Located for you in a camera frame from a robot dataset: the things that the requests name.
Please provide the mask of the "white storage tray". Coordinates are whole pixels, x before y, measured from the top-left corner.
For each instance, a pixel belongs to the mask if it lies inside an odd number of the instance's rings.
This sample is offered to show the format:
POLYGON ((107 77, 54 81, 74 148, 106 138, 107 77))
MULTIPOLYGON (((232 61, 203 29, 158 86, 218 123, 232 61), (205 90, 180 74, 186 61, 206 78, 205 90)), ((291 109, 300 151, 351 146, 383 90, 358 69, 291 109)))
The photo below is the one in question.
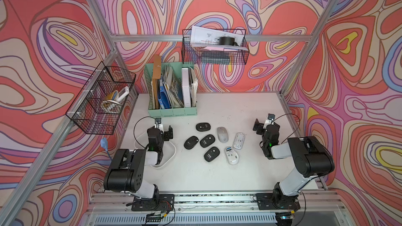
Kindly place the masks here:
MULTIPOLYGON (((146 132, 143 132, 140 136, 137 137, 138 142, 135 142, 135 147, 137 149, 140 149, 142 144, 143 146, 146 146, 148 143, 148 136, 146 132)), ((169 163, 173 161, 175 158, 177 152, 177 148, 175 144, 170 140, 166 141, 163 146, 163 158, 162 161, 159 165, 150 165, 151 168, 155 170, 160 170, 164 169, 169 163)))

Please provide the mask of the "black mouse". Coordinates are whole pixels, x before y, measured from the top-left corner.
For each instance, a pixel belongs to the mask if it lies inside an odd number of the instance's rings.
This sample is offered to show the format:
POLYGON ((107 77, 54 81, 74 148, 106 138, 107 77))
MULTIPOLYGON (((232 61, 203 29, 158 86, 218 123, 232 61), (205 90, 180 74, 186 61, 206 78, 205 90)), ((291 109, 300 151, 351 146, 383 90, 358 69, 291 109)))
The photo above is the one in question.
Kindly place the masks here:
POLYGON ((212 145, 215 141, 216 139, 214 135, 207 135, 200 141, 200 145, 202 148, 207 148, 210 145, 212 145))
POLYGON ((193 149, 199 142, 197 136, 191 136, 184 142, 184 148, 187 150, 193 149))
POLYGON ((204 154, 204 160, 209 163, 218 158, 219 155, 220 150, 216 146, 213 146, 204 154))
POLYGON ((210 131, 211 125, 208 122, 200 122, 196 124, 196 130, 198 132, 207 132, 210 131))

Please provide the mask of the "white mouse blue sticker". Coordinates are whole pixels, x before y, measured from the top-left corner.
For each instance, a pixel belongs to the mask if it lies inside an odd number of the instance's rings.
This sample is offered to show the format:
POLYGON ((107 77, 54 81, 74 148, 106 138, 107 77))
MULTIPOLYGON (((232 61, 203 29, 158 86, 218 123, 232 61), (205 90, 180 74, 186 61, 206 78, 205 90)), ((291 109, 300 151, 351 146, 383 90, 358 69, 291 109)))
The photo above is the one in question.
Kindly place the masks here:
POLYGON ((226 147, 225 148, 225 155, 226 155, 226 159, 227 162, 230 165, 236 165, 239 162, 239 154, 237 153, 237 151, 234 150, 233 147, 226 147))

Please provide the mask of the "grey white mouse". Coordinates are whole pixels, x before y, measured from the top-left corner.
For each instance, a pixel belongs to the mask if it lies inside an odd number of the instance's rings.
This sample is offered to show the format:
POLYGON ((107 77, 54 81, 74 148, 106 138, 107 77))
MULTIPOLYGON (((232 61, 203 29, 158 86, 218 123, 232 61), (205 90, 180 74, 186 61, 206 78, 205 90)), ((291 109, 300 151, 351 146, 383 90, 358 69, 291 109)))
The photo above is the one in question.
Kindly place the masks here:
POLYGON ((218 127, 217 128, 217 137, 218 140, 222 143, 226 143, 229 141, 229 134, 225 127, 218 127))

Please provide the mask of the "black mouse top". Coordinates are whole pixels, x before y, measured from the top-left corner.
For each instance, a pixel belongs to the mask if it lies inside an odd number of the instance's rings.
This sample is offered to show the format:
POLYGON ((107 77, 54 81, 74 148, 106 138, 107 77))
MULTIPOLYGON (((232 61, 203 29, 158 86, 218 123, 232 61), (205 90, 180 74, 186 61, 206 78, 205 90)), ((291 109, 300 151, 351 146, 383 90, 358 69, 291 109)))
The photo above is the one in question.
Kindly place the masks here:
POLYGON ((211 125, 208 122, 200 122, 196 124, 196 130, 198 132, 207 132, 210 131, 211 125))

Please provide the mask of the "black mouse bottom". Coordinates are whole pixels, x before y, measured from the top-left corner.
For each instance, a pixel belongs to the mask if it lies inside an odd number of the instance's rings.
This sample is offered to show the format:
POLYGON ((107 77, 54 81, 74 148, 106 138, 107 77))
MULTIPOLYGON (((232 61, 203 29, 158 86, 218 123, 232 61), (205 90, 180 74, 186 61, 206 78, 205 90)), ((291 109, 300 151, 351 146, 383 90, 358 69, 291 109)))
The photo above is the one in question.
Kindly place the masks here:
POLYGON ((219 155, 220 150, 216 146, 213 146, 204 154, 204 160, 209 163, 218 158, 219 155))

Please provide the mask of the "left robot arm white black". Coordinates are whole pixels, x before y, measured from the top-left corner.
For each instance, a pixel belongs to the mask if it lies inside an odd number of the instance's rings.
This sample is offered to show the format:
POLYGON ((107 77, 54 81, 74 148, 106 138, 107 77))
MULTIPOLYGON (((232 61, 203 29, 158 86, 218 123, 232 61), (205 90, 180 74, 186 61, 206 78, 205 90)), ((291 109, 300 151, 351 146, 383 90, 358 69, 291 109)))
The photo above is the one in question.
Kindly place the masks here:
POLYGON ((148 144, 144 149, 116 151, 104 178, 105 190, 129 193, 145 200, 159 198, 158 186, 144 180, 144 168, 162 163, 164 143, 173 139, 173 128, 162 131, 151 127, 147 135, 148 144))

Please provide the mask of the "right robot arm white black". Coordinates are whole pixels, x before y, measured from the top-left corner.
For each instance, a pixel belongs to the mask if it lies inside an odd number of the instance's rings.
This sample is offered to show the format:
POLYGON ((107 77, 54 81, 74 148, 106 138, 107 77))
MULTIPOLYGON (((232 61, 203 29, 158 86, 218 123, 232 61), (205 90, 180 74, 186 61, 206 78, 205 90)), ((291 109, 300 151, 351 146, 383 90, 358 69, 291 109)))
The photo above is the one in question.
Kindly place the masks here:
POLYGON ((253 131, 262 136, 260 148, 269 160, 292 158, 295 167, 282 181, 275 184, 268 198, 277 209, 298 209, 298 196, 310 181, 325 176, 335 169, 332 155, 316 137, 293 137, 279 144, 280 126, 272 119, 260 123, 257 119, 253 131))

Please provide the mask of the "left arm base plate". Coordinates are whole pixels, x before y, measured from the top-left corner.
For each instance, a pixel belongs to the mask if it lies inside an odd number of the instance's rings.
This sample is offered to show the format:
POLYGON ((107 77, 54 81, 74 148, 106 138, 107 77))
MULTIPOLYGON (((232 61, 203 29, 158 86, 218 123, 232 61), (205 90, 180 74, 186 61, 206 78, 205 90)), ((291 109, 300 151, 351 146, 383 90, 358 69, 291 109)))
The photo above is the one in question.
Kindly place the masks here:
POLYGON ((135 197, 131 204, 131 210, 134 212, 162 211, 168 212, 173 210, 175 195, 162 194, 158 198, 140 199, 135 197))

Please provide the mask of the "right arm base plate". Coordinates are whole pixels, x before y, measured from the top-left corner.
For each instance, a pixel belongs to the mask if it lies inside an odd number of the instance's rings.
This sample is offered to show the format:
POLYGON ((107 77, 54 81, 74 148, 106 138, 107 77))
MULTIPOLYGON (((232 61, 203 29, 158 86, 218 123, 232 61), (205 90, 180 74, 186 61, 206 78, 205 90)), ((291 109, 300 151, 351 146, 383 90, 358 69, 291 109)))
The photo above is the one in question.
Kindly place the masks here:
POLYGON ((257 193, 255 195, 259 210, 298 211, 298 196, 284 196, 274 193, 257 193))

